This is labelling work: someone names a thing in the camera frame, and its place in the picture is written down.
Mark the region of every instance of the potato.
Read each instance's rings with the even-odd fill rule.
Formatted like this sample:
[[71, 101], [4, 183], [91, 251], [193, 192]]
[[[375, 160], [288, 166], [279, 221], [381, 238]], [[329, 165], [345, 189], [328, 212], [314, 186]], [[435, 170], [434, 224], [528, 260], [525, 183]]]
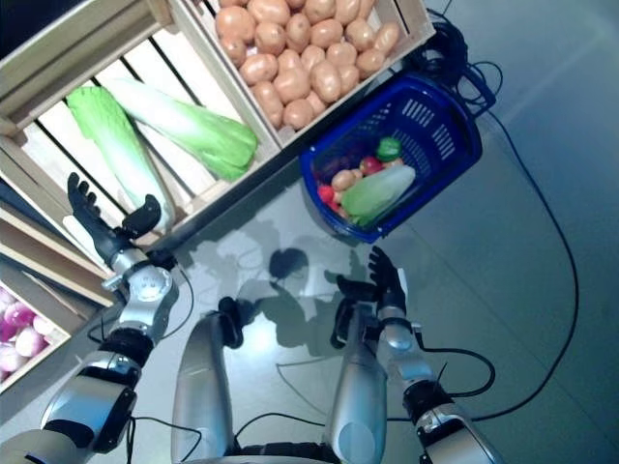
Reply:
[[334, 43], [327, 49], [327, 60], [336, 66], [354, 65], [357, 61], [357, 48], [351, 43]]
[[328, 48], [329, 45], [339, 44], [344, 32], [343, 27], [334, 19], [325, 19], [311, 26], [309, 42], [321, 48]]
[[245, 7], [248, 4], [248, 0], [220, 0], [220, 8], [225, 7]]
[[361, 169], [351, 169], [351, 171], [355, 176], [355, 184], [364, 178], [364, 173], [361, 172]]
[[375, 3], [376, 0], [361, 0], [359, 15], [357, 17], [360, 19], [368, 19], [368, 16], [371, 13], [371, 9], [374, 8]]
[[383, 55], [389, 56], [391, 50], [398, 43], [399, 27], [394, 22], [385, 22], [376, 32], [374, 39], [374, 48], [380, 51]]
[[299, 53], [290, 48], [284, 50], [280, 56], [278, 56], [278, 65], [280, 73], [288, 70], [294, 70], [295, 68], [304, 69], [301, 64], [301, 57]]
[[248, 12], [256, 22], [275, 22], [285, 26], [290, 19], [290, 7], [285, 0], [250, 0]]
[[255, 27], [253, 38], [258, 53], [270, 53], [278, 56], [286, 47], [286, 33], [275, 22], [260, 22]]
[[303, 68], [280, 72], [273, 81], [281, 102], [287, 104], [293, 100], [304, 99], [310, 94], [310, 75]]
[[300, 13], [293, 15], [286, 24], [286, 44], [288, 48], [302, 53], [310, 43], [310, 21]]
[[245, 63], [248, 48], [240, 37], [222, 37], [220, 39], [220, 44], [234, 66], [240, 68], [241, 65]]
[[336, 0], [336, 20], [345, 26], [359, 15], [360, 0]]
[[339, 78], [341, 79], [341, 94], [344, 96], [359, 83], [359, 69], [356, 66], [338, 67]]
[[301, 54], [301, 63], [306, 71], [310, 72], [311, 69], [323, 61], [326, 57], [325, 50], [316, 45], [308, 45]]
[[249, 86], [271, 81], [278, 73], [278, 59], [273, 55], [257, 53], [247, 57], [240, 71]]
[[317, 118], [320, 114], [324, 112], [325, 109], [327, 109], [327, 105], [325, 104], [325, 102], [321, 100], [320, 97], [318, 97], [318, 94], [316, 94], [313, 90], [309, 92], [306, 100], [311, 105], [311, 109], [313, 109], [314, 118]]
[[222, 8], [215, 16], [215, 29], [219, 37], [238, 37], [244, 43], [251, 44], [255, 20], [245, 8]]
[[298, 131], [313, 119], [313, 109], [305, 99], [291, 101], [283, 110], [283, 123]]
[[346, 26], [346, 39], [359, 51], [372, 48], [375, 36], [374, 30], [364, 19], [355, 19]]
[[286, 0], [286, 3], [290, 10], [301, 10], [306, 4], [306, 0]]
[[362, 79], [380, 70], [385, 63], [385, 55], [375, 48], [364, 51], [357, 57], [357, 68]]
[[283, 104], [275, 86], [271, 82], [258, 82], [251, 87], [251, 92], [271, 124], [279, 129], [283, 118]]
[[348, 169], [342, 169], [338, 174], [333, 176], [331, 187], [335, 191], [344, 191], [355, 184], [355, 175]]
[[315, 24], [336, 15], [336, 0], [307, 0], [305, 15], [311, 24]]
[[323, 60], [309, 73], [311, 88], [325, 103], [333, 103], [341, 94], [341, 78], [338, 69], [329, 61]]

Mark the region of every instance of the robotic hand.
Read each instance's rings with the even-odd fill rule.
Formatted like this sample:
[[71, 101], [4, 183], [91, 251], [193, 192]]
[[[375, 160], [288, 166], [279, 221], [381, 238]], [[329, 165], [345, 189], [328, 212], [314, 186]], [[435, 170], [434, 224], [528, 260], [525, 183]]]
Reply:
[[95, 194], [76, 174], [69, 177], [68, 194], [75, 218], [116, 273], [108, 286], [126, 283], [129, 299], [99, 349], [51, 400], [42, 429], [16, 435], [0, 447], [4, 464], [77, 464], [114, 449], [132, 413], [141, 368], [161, 340], [169, 310], [178, 299], [169, 273], [171, 260], [163, 263], [132, 244], [159, 221], [155, 197], [147, 195], [122, 227], [112, 229], [100, 218]]

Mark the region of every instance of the gray floor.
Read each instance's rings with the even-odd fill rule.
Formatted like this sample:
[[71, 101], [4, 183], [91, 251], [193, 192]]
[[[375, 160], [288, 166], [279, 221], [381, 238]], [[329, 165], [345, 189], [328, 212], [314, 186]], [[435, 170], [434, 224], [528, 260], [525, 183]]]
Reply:
[[[445, 2], [428, 3], [438, 8]], [[527, 407], [481, 428], [510, 463], [619, 462], [617, 4], [598, 0], [585, 8], [570, 0], [561, 10], [533, 0], [507, 4], [456, 0], [450, 16], [461, 25], [473, 59], [495, 59], [506, 71], [496, 110], [574, 247], [582, 302], [574, 343], [546, 389]], [[479, 27], [481, 20], [486, 27]], [[496, 364], [495, 387], [462, 401], [472, 414], [511, 405], [539, 384], [565, 337], [573, 303], [568, 261], [540, 202], [496, 127], [485, 118], [480, 127], [482, 160], [379, 243], [406, 270], [410, 318], [424, 325], [427, 344], [479, 350]], [[266, 295], [246, 344], [226, 352], [234, 423], [268, 411], [324, 419], [339, 372], [327, 343], [335, 291], [329, 278], [364, 277], [368, 246], [334, 239], [304, 205], [293, 165], [183, 247], [196, 313], [153, 354], [137, 389], [137, 414], [171, 418], [174, 376], [192, 324], [220, 297], [250, 280], [264, 282], [271, 260], [294, 248], [299, 251], [285, 256], [305, 255], [309, 264], [282, 282], [295, 299]], [[246, 284], [243, 291], [261, 288]], [[186, 314], [187, 290], [183, 285], [171, 327]], [[83, 353], [82, 340], [73, 344], [57, 360], [58, 370], [71, 368], [73, 353]], [[482, 366], [461, 357], [430, 361], [436, 368], [449, 361], [447, 389], [475, 387], [486, 376]], [[36, 426], [57, 387], [7, 416], [2, 437]], [[391, 397], [393, 414], [400, 414], [398, 404]], [[266, 419], [249, 428], [242, 443], [319, 437], [316, 427]], [[389, 425], [385, 463], [416, 462], [419, 451], [409, 426]], [[169, 431], [140, 423], [135, 462], [167, 463], [168, 456]], [[123, 463], [124, 450], [91, 462]]]

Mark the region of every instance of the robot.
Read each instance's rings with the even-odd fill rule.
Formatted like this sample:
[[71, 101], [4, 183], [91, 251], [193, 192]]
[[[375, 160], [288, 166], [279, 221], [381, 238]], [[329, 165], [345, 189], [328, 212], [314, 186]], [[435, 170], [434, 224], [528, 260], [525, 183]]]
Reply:
[[[108, 286], [125, 283], [129, 297], [97, 351], [53, 397], [39, 430], [0, 446], [4, 464], [82, 464], [95, 453], [116, 448], [136, 402], [134, 387], [150, 353], [162, 339], [178, 298], [170, 274], [173, 259], [145, 253], [133, 240], [151, 230], [161, 213], [157, 200], [111, 228], [100, 218], [96, 196], [76, 174], [68, 181], [75, 218], [93, 239], [97, 253], [116, 274]], [[369, 258], [372, 283], [338, 277], [344, 298], [332, 344], [344, 356], [323, 442], [268, 444], [241, 448], [232, 431], [231, 400], [223, 349], [243, 343], [251, 315], [226, 297], [217, 311], [193, 328], [177, 377], [173, 421], [202, 431], [191, 464], [376, 464], [385, 447], [386, 383], [395, 381], [424, 453], [424, 464], [501, 464], [504, 461], [473, 422], [441, 388], [422, 356], [420, 328], [406, 319], [400, 273], [378, 247]], [[172, 431], [171, 461], [191, 447], [187, 434]]]

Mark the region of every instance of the robotic arm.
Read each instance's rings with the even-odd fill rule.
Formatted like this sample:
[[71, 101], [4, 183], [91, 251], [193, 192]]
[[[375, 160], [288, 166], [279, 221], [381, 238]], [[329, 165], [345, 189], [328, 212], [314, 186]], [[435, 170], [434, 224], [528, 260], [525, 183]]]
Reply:
[[129, 300], [99, 349], [91, 353], [53, 397], [42, 428], [21, 433], [0, 447], [6, 464], [78, 464], [107, 453], [120, 442], [136, 401], [141, 368], [162, 339], [168, 314], [178, 299], [169, 271], [132, 245], [159, 221], [157, 200], [110, 228], [95, 206], [96, 196], [76, 174], [68, 181], [74, 216], [90, 233], [98, 254], [115, 273], [109, 282], [126, 282]]
[[[326, 441], [346, 462], [380, 462], [389, 378], [401, 388], [403, 407], [424, 447], [420, 463], [502, 464], [501, 456], [445, 393], [425, 361], [420, 328], [406, 319], [398, 269], [377, 246], [369, 259], [373, 284], [338, 278], [344, 300], [332, 344], [343, 347], [345, 340], [346, 353]], [[375, 313], [363, 312], [357, 302], [376, 303]]]

